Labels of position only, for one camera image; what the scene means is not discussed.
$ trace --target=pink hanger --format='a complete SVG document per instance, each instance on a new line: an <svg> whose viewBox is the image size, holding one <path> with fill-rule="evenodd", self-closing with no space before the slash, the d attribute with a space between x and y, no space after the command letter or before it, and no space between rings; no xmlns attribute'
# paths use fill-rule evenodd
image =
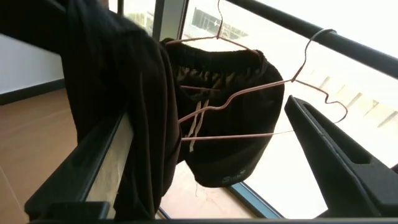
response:
<svg viewBox="0 0 398 224"><path fill-rule="evenodd" d="M221 105L221 106L206 106L206 107L204 107L204 108L202 108L202 109L196 110L195 112L192 112L192 113L190 113L190 114L188 114L188 115L182 117L181 119L179 119L179 120L178 120L178 123L182 123L182 122L184 122L184 121L186 121L186 120L188 120L188 119L194 117L194 116L195 116L196 114L198 114L198 113L204 113L206 110L222 110L222 109L226 108L226 107L229 105L229 103L232 101L233 98L235 98L235 97L237 97L237 96L239 96L239 95L242 95L242 94L245 94L245 93L250 93L250 92L252 92L252 91L264 90L264 89L266 89L266 88L270 88L270 87L277 86L277 85L283 85L283 84L285 84L285 83L287 83L287 82L292 82L292 83L293 83L293 82L298 82L298 83L300 83L300 84L303 84L303 85L305 85L305 86L308 86L308 87L310 87L310 88L316 89L316 90L318 90L318 91L320 91L320 92L326 94L326 97L325 97L325 103L326 103L326 104L338 103L338 104L340 104L340 105L345 109L345 114L344 114L344 116L343 116L340 120L338 120L337 122L335 122L335 123L339 123L340 121L344 120L344 119L346 118L347 114L348 114L348 109L347 109L346 106L344 106L344 104L342 104L342 103L339 102L339 101L328 102L329 94L328 94L327 92L325 92L325 91L321 90L320 88L315 87L315 86L313 86L313 85L311 85L311 84L308 84L308 83L302 82L302 81L300 81L300 80L297 80L298 75L301 73L301 71L303 70L304 65L305 65L306 62L307 62L307 49L308 49L308 46L310 45L310 43L311 43L318 35L320 35L320 34L322 34L322 33L324 33L324 32L336 32L336 31L333 30L333 29L323 29L323 30L317 32L315 35L313 35L313 36L311 37L311 39L308 41L307 45L305 46L305 50L304 50L304 62L303 62L303 64L301 65L301 67L297 70L297 72L296 72L296 74L293 76L293 78L291 78L291 79L289 79L289 80L282 80L282 81L278 81L278 82L274 82L274 83L268 83L268 84L265 84L265 85L255 86L255 87L252 87L252 88L247 88L247 89L245 89L245 90L238 91L238 92L232 94L232 95L227 99L227 101L225 102L225 104L223 104L223 105ZM232 136L190 137L190 138L182 138L182 141L200 141L200 140L211 140L211 139L260 138L260 137L272 136L272 135L274 135L274 134L283 134L283 133L289 133L289 132L292 132L292 130L290 130L290 131L284 131L284 132L280 132L280 133L243 134L243 135L232 135Z"/></svg>
<svg viewBox="0 0 398 224"><path fill-rule="evenodd" d="M234 45L240 46L240 47L242 47L242 48L244 48L244 49L246 49L246 50L250 50L252 53L256 54L259 58L261 58L259 52L255 51L255 50L252 50L252 49L250 49L250 48L248 48L248 47L246 47L246 46L244 46L244 45L241 45L241 44L239 44L239 43L237 43L237 42L234 42L234 41L232 41L232 40L228 40L228 39L225 39L224 37L220 37L221 29L222 29L222 27L223 27L223 20L224 20L224 19L223 19L223 15L222 15L222 13L221 13L221 11L220 11L220 0L218 0L217 9L218 9L218 12L220 13L220 16L221 16L220 27L218 28L217 35L215 35L215 36L213 36L213 37L197 37L197 38L191 38L191 39L185 39L185 40L172 40L172 41L170 41L170 42L167 42L166 45L169 45L169 44L177 44L177 43L182 43L182 42L189 42L189 41L195 41L195 40L205 40L205 39L214 39L214 38L216 38L217 40L218 40L218 39L221 39L221 40L227 41L227 42L229 42L229 43L232 43L232 44L234 44Z"/></svg>

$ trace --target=clothes hanger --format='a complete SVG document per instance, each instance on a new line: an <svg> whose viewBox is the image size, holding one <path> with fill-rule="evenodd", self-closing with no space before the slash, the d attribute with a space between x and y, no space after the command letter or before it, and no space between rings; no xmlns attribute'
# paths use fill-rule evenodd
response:
<svg viewBox="0 0 398 224"><path fill-rule="evenodd" d="M191 38L191 39L185 39L185 40L172 40L172 41L170 41L170 42L167 42L166 45L169 45L169 44L177 44L177 43L182 43L182 42L190 42L190 41L196 41L196 40L206 40L206 39L217 39L217 40L218 40L218 39L221 39L221 40L223 40L223 41L227 41L227 42L229 42L229 43L231 43L231 44L234 44L234 45L237 45L237 46L239 46L239 47L242 47L242 48L244 48L244 49L246 49L246 50L249 50L249 51L251 51L252 53L256 54L259 58L261 58L259 52L255 51L255 50L252 50L252 49L250 49L250 48L248 48L248 47L246 47L246 46L244 46L244 45L242 45L242 44L239 44L239 43L237 43L237 42L234 42L234 41L232 41L232 40L228 40L228 39L226 39L226 38L220 36L221 30L222 30L222 28L223 28L223 21L224 21L223 15L222 15L222 13L221 13L221 11L220 11L220 0L218 0L217 9L218 9L218 12L219 12L219 14L220 14L220 16L221 16L220 27L218 28L217 35L215 35L215 36L213 36L213 37L197 37L197 38Z"/></svg>
<svg viewBox="0 0 398 224"><path fill-rule="evenodd" d="M282 81L278 81L278 82L274 82L274 83L268 83L268 84L265 84L265 85L255 86L255 87L252 87L252 88L247 88L247 89L245 89L245 90L238 91L238 92L232 94L232 95L226 100L225 104L223 104L223 105L221 105L221 106L205 106L205 107L203 107L202 109L196 110L196 111L194 111L194 112L192 112L192 113L190 113L190 114L188 114L188 115L182 117L181 119L178 120L178 123L180 124L180 123L182 123L182 122L184 122L184 121L186 121L186 120L188 120L188 119L194 117L195 115L197 115L197 114L199 114L199 113L202 113L202 115L201 115L201 120L199 121L199 123L201 123L201 122L202 122L202 119L203 119L203 114L204 114L204 112L205 112L206 110L222 110L222 109L226 108L226 107L229 105L229 103L233 100L233 98L235 98L235 97L237 97L237 96L239 96L239 95L242 95L242 94L245 94L245 93L250 93L250 92L253 92L253 91L264 90L264 89L266 89L266 88L270 88L270 87L277 86L277 85L283 85L283 84L285 84L285 83L287 83L287 82L292 82L292 83L293 83L293 82L298 82L298 83L300 83L300 84L303 84L303 85L305 85L305 86L308 86L308 87L310 87L310 88L313 88L313 89L315 89L315 90L318 90L318 91L324 93L324 94L326 95L326 97L325 97L325 104L338 103L338 104L340 104L340 105L345 109L345 114L344 114L344 116L343 116L340 120L338 120L337 122L335 122L335 124L336 124L336 123L339 123L339 122L342 121L342 120L344 120L344 119L346 118L347 114L348 114L348 109L347 109L346 106L344 106L344 104L342 104L342 103L339 102L339 101L328 102L329 94L328 94L327 92L325 92L325 91L321 90L320 88L315 87L315 86L313 86L313 85L311 85L311 84L308 84L308 83L302 82L302 81L300 81L300 80L297 80L298 75L301 73L301 71L303 70L303 67L305 66L305 64L306 64L306 62L307 62L307 49L308 49L308 46L310 45L310 43L311 43L317 36L319 36L319 35L322 34L322 33L326 33L326 32L336 32L336 31L333 30L333 29L323 29L323 30L318 31L316 34L314 34L314 35L311 37L311 39L307 42L307 45L305 46L305 50L304 50L304 62L303 62L303 64L300 66L300 68L297 70L297 72L295 73L295 75L293 76L293 78L291 78L291 79L289 79L289 80L282 80ZM196 137L196 135L195 135L195 137L186 137L186 138L182 138L182 141L200 141L200 140L211 140L211 139L261 138L261 137L272 136L272 135L275 135L275 134L289 133L289 132L292 132L292 131L293 131L293 130L291 130L291 131L283 131L283 132L279 132L279 133L242 134L242 135L231 135L231 136L205 136L205 137Z"/></svg>

